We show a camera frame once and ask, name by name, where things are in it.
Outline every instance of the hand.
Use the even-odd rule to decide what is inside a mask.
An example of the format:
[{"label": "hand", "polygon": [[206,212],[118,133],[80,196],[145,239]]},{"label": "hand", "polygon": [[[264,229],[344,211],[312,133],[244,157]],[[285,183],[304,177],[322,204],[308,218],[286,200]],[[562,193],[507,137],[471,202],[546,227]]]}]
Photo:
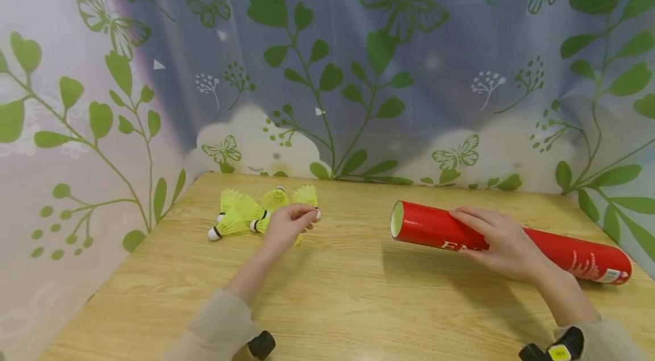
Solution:
[{"label": "hand", "polygon": [[541,275],[563,272],[510,217],[468,206],[457,208],[450,214],[482,234],[491,246],[486,252],[459,250],[463,256],[502,275],[532,284],[538,283]]},{"label": "hand", "polygon": [[318,222],[317,214],[315,207],[301,203],[275,210],[264,233],[262,247],[278,253],[292,248],[298,235],[314,228],[312,223]]}]

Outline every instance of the barcode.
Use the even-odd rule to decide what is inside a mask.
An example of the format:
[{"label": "barcode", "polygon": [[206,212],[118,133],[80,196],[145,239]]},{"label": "barcode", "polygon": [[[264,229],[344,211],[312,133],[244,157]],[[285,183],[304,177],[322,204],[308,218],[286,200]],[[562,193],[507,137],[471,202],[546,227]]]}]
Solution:
[{"label": "barcode", "polygon": [[620,276],[621,276],[620,271],[613,270],[613,269],[608,269],[601,278],[596,279],[596,282],[598,282],[598,283],[613,283]]}]

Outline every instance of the yellow sticker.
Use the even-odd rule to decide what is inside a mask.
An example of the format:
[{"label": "yellow sticker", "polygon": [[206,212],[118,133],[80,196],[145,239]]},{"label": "yellow sticker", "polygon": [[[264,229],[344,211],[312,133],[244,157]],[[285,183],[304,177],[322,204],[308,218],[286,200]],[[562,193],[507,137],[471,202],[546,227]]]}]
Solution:
[{"label": "yellow sticker", "polygon": [[553,361],[571,361],[573,357],[566,345],[558,344],[548,348],[548,355]]}]

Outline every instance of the tube opening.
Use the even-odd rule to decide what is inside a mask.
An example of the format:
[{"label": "tube opening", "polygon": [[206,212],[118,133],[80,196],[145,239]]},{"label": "tube opening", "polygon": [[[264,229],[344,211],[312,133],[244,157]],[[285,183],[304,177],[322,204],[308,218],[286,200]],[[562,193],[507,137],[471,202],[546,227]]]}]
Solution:
[{"label": "tube opening", "polygon": [[397,201],[391,211],[391,237],[396,239],[400,234],[403,226],[403,218],[405,216],[405,206],[402,201]]}]

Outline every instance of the wooden table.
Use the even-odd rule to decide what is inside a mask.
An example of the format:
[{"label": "wooden table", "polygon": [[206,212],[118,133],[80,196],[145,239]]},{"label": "wooden table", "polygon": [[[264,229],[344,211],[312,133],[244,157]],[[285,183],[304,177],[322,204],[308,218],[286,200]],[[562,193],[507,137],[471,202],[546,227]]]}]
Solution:
[{"label": "wooden table", "polygon": [[[207,173],[42,354],[44,360],[159,360],[216,288],[255,251],[254,234],[207,241],[223,188],[259,198],[307,180]],[[268,279],[254,308],[277,341],[274,361],[518,360],[555,327],[528,284],[443,252],[394,242],[397,199],[467,204],[528,227],[610,244],[569,199],[491,190],[315,181],[323,219]],[[655,359],[655,283],[638,266],[628,284],[584,283],[600,312]]]}]

